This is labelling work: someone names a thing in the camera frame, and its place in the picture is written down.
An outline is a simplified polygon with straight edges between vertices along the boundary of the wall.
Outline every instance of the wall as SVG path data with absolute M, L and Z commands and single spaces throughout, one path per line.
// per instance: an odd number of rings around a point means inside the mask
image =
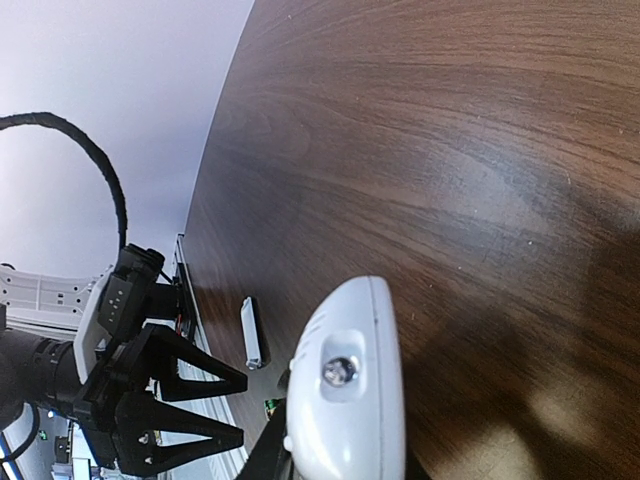
M 110 156 L 128 200 L 129 239 L 173 252 L 250 0 L 4 0 L 0 115 L 52 111 Z M 106 184 L 57 132 L 0 132 L 0 261 L 61 276 L 101 272 L 117 253 Z M 28 422 L 8 437 L 19 442 Z M 27 478 L 47 466 L 38 449 Z

